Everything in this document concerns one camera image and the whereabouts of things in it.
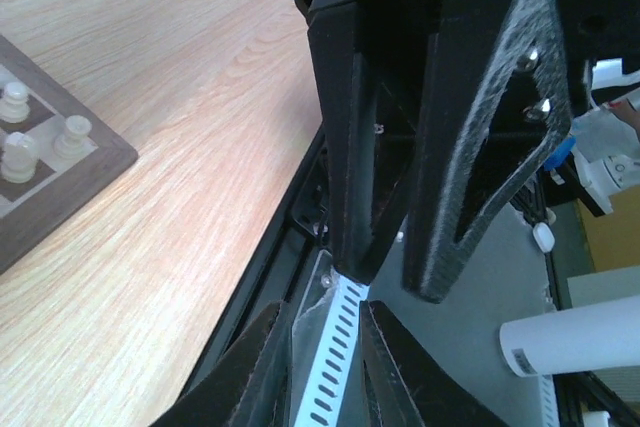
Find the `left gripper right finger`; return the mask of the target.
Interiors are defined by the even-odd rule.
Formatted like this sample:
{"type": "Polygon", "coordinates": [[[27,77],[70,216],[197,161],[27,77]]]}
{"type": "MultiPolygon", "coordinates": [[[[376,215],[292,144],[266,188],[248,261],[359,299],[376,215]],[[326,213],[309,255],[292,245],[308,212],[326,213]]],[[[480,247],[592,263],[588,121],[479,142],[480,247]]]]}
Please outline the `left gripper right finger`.
{"type": "Polygon", "coordinates": [[[503,426],[452,379],[384,302],[359,304],[365,418],[370,426],[503,426]]]}

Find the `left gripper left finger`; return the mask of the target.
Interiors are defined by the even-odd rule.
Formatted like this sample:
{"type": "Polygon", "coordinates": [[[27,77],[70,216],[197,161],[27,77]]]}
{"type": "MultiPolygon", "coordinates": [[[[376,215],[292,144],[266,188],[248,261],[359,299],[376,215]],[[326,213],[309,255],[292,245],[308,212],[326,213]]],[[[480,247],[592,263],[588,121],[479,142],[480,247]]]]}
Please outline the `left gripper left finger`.
{"type": "Polygon", "coordinates": [[[156,426],[284,426],[290,412],[289,305],[269,303],[214,369],[156,426]]]}

